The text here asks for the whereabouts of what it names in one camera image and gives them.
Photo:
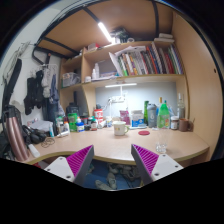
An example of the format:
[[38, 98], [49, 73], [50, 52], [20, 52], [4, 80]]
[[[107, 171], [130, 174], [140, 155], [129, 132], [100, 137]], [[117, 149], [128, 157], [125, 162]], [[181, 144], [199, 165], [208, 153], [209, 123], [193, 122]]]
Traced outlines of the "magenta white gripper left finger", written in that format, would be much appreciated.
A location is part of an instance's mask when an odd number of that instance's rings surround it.
[[67, 158], [58, 157], [45, 171], [82, 186], [93, 156], [94, 146], [90, 145]]

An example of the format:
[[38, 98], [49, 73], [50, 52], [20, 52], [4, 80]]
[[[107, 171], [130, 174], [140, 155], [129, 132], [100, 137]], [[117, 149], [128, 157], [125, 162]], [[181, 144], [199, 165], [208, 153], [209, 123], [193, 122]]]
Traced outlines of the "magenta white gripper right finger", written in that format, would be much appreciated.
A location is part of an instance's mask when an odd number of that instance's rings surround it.
[[182, 166], [167, 154], [158, 155], [135, 144], [131, 145], [131, 154], [136, 162], [144, 185], [182, 169]]

